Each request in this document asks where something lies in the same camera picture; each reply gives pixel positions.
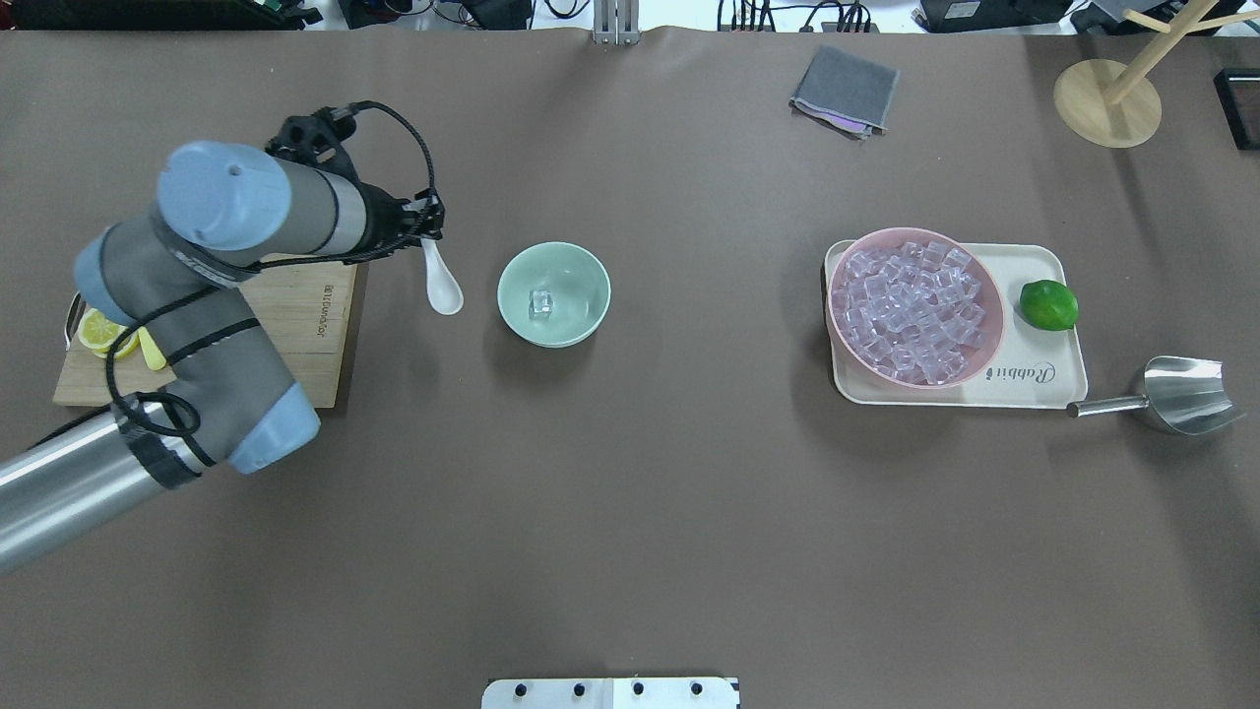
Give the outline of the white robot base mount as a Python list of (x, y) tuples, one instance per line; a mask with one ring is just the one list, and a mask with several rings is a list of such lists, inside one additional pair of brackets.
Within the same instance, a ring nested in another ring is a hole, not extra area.
[(501, 678), (481, 708), (741, 708), (737, 678)]

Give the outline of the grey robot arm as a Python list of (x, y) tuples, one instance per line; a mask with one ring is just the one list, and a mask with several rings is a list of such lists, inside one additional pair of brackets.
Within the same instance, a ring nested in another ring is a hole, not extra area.
[(433, 186), (399, 199), (242, 144), (176, 149), (152, 205), (76, 259), (86, 303), (147, 329), (173, 382), (122, 394), (107, 369), (107, 404), (4, 463), (4, 573), (215, 463), (253, 474), (314, 440), (311, 400), (239, 287), (266, 268), (378, 259), (437, 238), (442, 219)]

